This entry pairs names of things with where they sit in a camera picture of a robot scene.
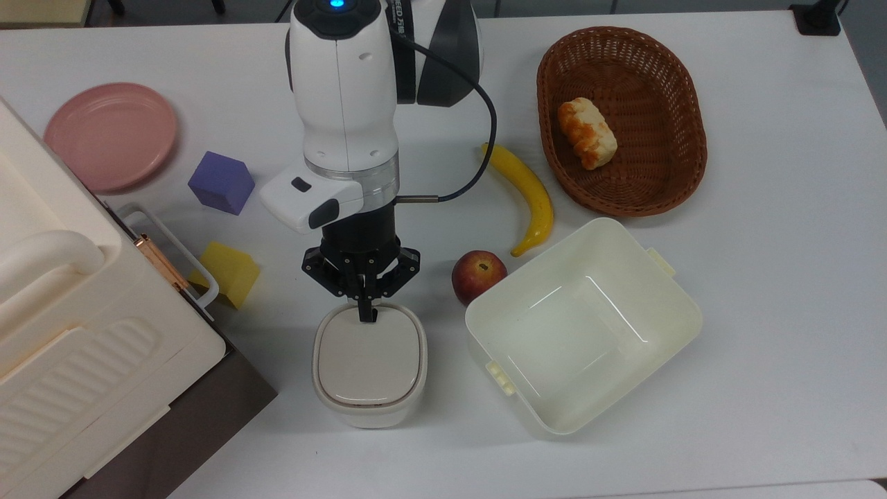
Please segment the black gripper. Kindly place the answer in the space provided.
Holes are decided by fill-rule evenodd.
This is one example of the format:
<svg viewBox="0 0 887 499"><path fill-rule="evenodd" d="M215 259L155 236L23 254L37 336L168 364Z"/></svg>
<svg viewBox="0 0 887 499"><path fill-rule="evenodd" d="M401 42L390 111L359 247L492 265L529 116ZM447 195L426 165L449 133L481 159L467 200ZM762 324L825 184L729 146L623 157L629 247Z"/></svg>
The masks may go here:
<svg viewBox="0 0 887 499"><path fill-rule="evenodd" d="M392 297L419 273L421 254L403 246L392 205L358 213L322 230L306 250L302 270L333 296L354 300L361 323L374 324L374 300Z"/></svg>

